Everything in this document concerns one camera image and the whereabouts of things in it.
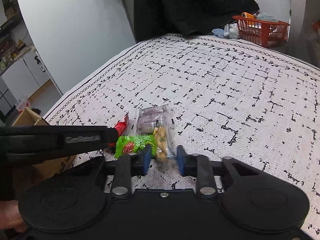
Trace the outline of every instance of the patterned rug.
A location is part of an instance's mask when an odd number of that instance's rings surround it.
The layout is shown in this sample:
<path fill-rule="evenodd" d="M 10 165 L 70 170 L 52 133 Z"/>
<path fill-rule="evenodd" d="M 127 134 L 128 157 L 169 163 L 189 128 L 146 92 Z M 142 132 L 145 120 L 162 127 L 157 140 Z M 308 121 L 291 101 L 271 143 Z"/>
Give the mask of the patterned rug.
<path fill-rule="evenodd" d="M 172 148 L 210 160 L 233 156 L 301 188 L 310 200 L 302 229 L 320 239 L 320 71 L 245 41 L 167 34 L 109 60 L 46 114 L 51 125 L 107 125 L 137 108 L 169 104 Z M 102 151 L 78 155 L 78 165 Z M 109 191 L 112 178 L 106 184 Z M 195 188 L 152 161 L 135 188 Z"/>

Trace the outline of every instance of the clear plastic bag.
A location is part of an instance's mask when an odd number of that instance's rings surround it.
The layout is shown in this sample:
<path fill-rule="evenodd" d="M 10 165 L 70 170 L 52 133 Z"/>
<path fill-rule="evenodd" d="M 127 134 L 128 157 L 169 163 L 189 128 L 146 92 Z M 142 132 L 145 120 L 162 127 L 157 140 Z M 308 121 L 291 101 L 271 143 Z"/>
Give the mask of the clear plastic bag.
<path fill-rule="evenodd" d="M 230 24 L 230 33 L 228 36 L 230 39 L 234 39 L 234 40 L 237 40 L 240 38 L 238 25 L 236 23 Z"/>
<path fill-rule="evenodd" d="M 137 111 L 136 134 L 154 134 L 156 157 L 163 163 L 175 158 L 171 149 L 171 124 L 169 105 L 153 106 Z"/>
<path fill-rule="evenodd" d="M 16 109 L 20 114 L 26 107 L 30 107 L 30 105 L 31 104 L 26 96 L 21 96 L 19 100 L 15 103 Z"/>

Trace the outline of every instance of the cardboard box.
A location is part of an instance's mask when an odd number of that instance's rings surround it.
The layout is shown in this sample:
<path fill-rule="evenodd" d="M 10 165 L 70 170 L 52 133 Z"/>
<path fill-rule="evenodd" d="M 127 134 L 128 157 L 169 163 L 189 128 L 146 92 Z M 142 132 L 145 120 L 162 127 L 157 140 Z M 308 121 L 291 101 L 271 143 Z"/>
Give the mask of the cardboard box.
<path fill-rule="evenodd" d="M 41 116 L 26 107 L 12 126 L 49 125 Z M 45 161 L 29 167 L 15 169 L 13 172 L 13 188 L 19 196 L 32 185 L 51 178 L 56 173 L 68 169 L 76 156 L 68 156 L 55 160 Z"/>
<path fill-rule="evenodd" d="M 16 14 L 16 12 L 15 12 L 13 7 L 10 7 L 9 9 L 7 9 L 5 11 L 5 15 L 6 15 L 8 20 L 10 20 L 15 14 Z"/>

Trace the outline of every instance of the metal screw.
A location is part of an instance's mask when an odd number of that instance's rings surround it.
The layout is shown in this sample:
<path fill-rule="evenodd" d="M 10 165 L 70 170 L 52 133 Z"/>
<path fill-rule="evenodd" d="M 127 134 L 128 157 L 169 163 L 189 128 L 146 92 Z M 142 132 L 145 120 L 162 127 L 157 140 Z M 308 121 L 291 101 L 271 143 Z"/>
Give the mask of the metal screw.
<path fill-rule="evenodd" d="M 169 197 L 169 194 L 166 192 L 160 193 L 160 197 Z"/>
<path fill-rule="evenodd" d="M 216 190 L 213 187 L 202 187 L 200 193 L 203 195 L 213 195 Z"/>
<path fill-rule="evenodd" d="M 116 195 L 124 195 L 128 192 L 126 187 L 115 187 L 112 192 Z"/>

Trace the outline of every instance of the orange basket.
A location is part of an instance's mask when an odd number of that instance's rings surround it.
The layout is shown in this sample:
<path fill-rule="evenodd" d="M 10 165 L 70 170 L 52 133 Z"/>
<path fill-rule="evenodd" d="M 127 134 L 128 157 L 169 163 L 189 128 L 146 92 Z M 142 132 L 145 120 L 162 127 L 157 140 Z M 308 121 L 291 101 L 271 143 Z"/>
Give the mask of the orange basket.
<path fill-rule="evenodd" d="M 233 17 L 238 24 L 240 38 L 251 41 L 262 47 L 269 48 L 281 45 L 290 26 L 286 22 L 267 22 L 255 19 L 248 19 L 241 16 Z"/>

